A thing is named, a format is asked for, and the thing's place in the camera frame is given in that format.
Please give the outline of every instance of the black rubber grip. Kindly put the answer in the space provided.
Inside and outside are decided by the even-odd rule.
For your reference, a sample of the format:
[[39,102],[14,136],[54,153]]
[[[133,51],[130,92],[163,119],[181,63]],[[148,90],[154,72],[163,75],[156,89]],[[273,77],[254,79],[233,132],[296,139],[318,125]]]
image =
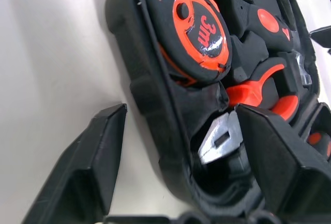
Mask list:
[[290,52],[293,49],[291,30],[278,17],[244,0],[217,2],[231,34],[242,38],[246,31],[252,31],[263,38],[270,50]]
[[260,63],[257,66],[249,81],[259,81],[268,70],[278,65],[283,65],[283,67],[285,68],[287,66],[286,60],[282,57],[268,58],[266,61]]
[[262,101],[259,108],[272,109],[279,101],[279,95],[273,78],[268,78],[262,87]]
[[289,28],[296,31],[296,21],[290,0],[278,0],[278,2],[282,16],[287,22]]
[[250,78],[258,63],[266,60],[269,53],[264,40],[253,32],[249,32],[243,42],[232,35],[231,44],[230,75],[236,84],[240,84]]

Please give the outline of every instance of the white table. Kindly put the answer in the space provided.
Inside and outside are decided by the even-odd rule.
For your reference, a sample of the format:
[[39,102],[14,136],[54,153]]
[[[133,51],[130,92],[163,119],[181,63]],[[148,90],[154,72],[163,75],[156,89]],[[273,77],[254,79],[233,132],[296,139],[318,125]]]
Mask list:
[[[62,151],[99,110],[128,103],[112,214],[165,214],[190,206],[157,175],[158,156],[108,32],[105,0],[0,0],[0,218],[19,223]],[[330,0],[298,0],[308,30],[330,25]],[[330,59],[315,46],[331,99]]]

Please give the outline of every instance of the tool case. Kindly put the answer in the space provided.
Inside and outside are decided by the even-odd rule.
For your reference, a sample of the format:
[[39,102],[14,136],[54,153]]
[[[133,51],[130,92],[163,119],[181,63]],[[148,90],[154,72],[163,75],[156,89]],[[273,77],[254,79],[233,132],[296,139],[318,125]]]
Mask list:
[[[156,27],[152,17],[162,18],[163,14],[152,12],[147,1],[151,0],[107,0],[106,20],[109,30],[117,39],[127,67],[132,95],[151,130],[167,187],[175,196],[196,205],[210,218],[241,216],[253,209],[263,208],[264,198],[249,166],[244,144],[231,155],[207,166],[201,165],[198,157],[201,136],[206,134],[215,118],[229,109],[230,100],[226,88],[232,86],[233,82],[227,76],[204,74],[204,71],[197,73],[208,80],[208,83],[202,84],[187,81],[182,74],[176,74],[177,71],[173,71],[173,66],[165,59],[167,55],[160,46],[160,30],[164,33],[162,44],[173,42],[171,30]],[[287,62],[283,74],[274,78],[275,81],[277,77],[280,78],[279,84],[283,86],[280,91],[287,88],[297,92],[299,97],[296,113],[289,124],[303,140],[315,130],[330,136],[331,127],[325,120],[330,120],[331,114],[328,106],[317,100],[320,86],[316,57],[296,0],[243,1],[282,18],[290,29],[293,50],[304,57],[304,69],[312,81],[305,87],[302,85],[298,64],[291,57],[295,53],[274,54],[268,51],[269,56],[281,56]],[[169,51],[169,47],[165,47],[172,57],[177,52],[182,54],[176,48]],[[234,51],[229,46],[230,56],[235,56],[234,52],[239,54],[240,51]],[[226,63],[222,67],[224,74],[229,69]],[[264,105],[278,100],[278,96],[267,95],[270,95],[270,99],[263,102]]]

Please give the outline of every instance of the pliers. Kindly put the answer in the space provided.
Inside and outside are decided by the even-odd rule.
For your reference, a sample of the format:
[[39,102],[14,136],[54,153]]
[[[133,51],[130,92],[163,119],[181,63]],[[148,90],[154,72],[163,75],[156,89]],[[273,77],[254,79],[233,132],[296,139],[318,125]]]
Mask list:
[[237,113],[225,113],[212,122],[202,141],[198,151],[201,163],[207,164],[230,154],[240,147],[242,141]]
[[[260,63],[248,81],[227,88],[227,93],[230,99],[230,106],[234,107],[239,103],[247,104],[253,107],[258,107],[263,99],[262,87],[266,80],[285,69],[287,66],[286,60],[282,57],[268,58]],[[286,87],[289,85],[286,80],[275,82],[278,87]],[[296,90],[291,90],[280,96],[279,101],[271,109],[272,112],[280,115],[284,120],[290,121],[299,106],[299,93]]]

